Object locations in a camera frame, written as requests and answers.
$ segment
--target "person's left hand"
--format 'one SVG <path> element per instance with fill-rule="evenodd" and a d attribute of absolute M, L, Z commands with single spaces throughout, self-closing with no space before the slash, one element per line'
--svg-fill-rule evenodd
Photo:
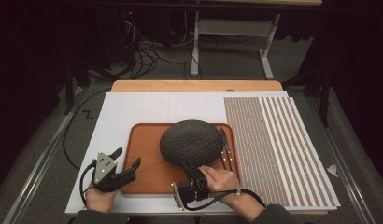
<path fill-rule="evenodd" d="M 90 188 L 86 191 L 87 209 L 102 213 L 109 213 L 113 200 L 120 190 L 104 193 L 99 189 Z"/>

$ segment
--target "metal frame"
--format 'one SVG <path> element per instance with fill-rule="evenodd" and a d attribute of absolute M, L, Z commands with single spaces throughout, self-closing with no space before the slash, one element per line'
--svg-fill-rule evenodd
<path fill-rule="evenodd" d="M 328 143 L 329 148 L 331 149 L 330 153 L 336 164 L 338 174 L 341 180 L 343 181 L 343 184 L 346 188 L 349 199 L 354 205 L 355 211 L 357 212 L 357 215 L 360 218 L 361 223 L 363 224 L 376 223 L 361 194 L 360 187 L 358 186 L 357 182 L 354 180 L 354 177 L 351 175 L 351 172 L 349 171 L 346 165 L 346 162 L 344 161 L 343 156 L 341 155 L 340 150 L 338 149 L 336 143 L 334 142 L 331 133 L 329 132 L 327 127 L 324 127 L 323 123 L 320 120 L 320 117 L 319 117 L 320 112 L 319 112 L 317 104 L 314 102 L 314 99 L 312 97 L 307 97 L 306 101 L 308 106 L 310 107 L 310 110 L 312 111 L 312 114 L 315 116 L 315 119 L 317 123 L 319 124 L 323 135 L 326 138 L 326 142 Z"/>
<path fill-rule="evenodd" d="M 232 21 L 200 19 L 200 13 L 195 12 L 194 21 L 194 46 L 191 58 L 191 76 L 198 77 L 199 73 L 199 35 L 248 35 L 265 37 L 264 49 L 259 49 L 266 79 L 274 79 L 270 63 L 267 59 L 268 51 L 273 42 L 274 34 L 278 26 L 280 14 L 276 14 L 273 21 Z"/>
<path fill-rule="evenodd" d="M 40 185 L 40 182 L 43 180 L 43 177 L 49 166 L 51 164 L 52 159 L 56 153 L 56 147 L 58 142 L 64 136 L 64 130 L 66 126 L 69 124 L 70 120 L 75 116 L 76 108 L 78 108 L 81 104 L 81 99 L 86 91 L 83 91 L 82 88 L 78 88 L 75 93 L 75 98 L 77 98 L 76 103 L 70 109 L 69 113 L 64 116 L 60 126 L 58 127 L 55 134 L 52 136 L 49 145 L 46 150 L 42 153 L 39 160 L 36 162 L 34 170 L 29 175 L 27 181 L 25 182 L 22 190 L 17 197 L 14 204 L 11 206 L 10 211 L 8 212 L 4 224 L 8 223 L 21 223 L 21 219 L 26 212 L 26 209 L 29 206 L 29 203 L 35 196 L 35 193 Z"/>
<path fill-rule="evenodd" d="M 271 13 L 302 13 L 302 14 L 338 14 L 353 12 L 353 8 L 349 7 L 322 7 L 322 6 L 293 6 L 293 5 L 270 5 L 270 4 L 249 4 L 235 2 L 204 2 L 198 4 L 196 2 L 183 3 L 157 3 L 157 2 L 124 2 L 124 1 L 89 1 L 89 0 L 54 0 L 52 4 L 62 7 L 126 7 L 132 9 L 173 9 L 188 11 L 253 11 L 253 12 L 271 12 Z"/>

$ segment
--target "orange tray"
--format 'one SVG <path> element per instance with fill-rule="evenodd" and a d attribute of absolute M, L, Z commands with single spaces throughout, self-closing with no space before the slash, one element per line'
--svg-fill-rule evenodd
<path fill-rule="evenodd" d="M 184 170 L 167 162 L 160 152 L 160 139 L 173 123 L 139 123 L 130 133 L 127 152 L 122 170 L 131 168 L 133 162 L 141 157 L 141 165 L 136 170 L 136 181 L 121 188 L 127 194 L 172 194 L 171 183 L 187 181 Z M 238 166 L 234 147 L 232 128 L 223 123 L 213 124 L 217 129 L 223 128 L 229 141 L 233 172 L 238 176 Z M 215 169 L 231 170 L 225 152 L 210 166 Z"/>

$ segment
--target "gray mesh ball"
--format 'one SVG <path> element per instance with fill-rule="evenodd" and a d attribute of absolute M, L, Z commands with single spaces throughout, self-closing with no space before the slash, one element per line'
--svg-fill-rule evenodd
<path fill-rule="evenodd" d="M 165 160 L 180 168 L 185 161 L 195 167 L 209 165 L 222 150 L 223 139 L 218 129 L 201 120 L 173 124 L 160 140 L 160 151 Z"/>

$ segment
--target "black sleeve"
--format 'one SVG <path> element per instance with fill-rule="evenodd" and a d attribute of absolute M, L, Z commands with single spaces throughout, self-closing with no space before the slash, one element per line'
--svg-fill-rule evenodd
<path fill-rule="evenodd" d="M 79 211 L 73 224 L 123 224 L 119 218 L 92 210 Z"/>
<path fill-rule="evenodd" d="M 253 221 L 254 224 L 296 224 L 298 223 L 284 207 L 279 204 L 269 204 Z"/>

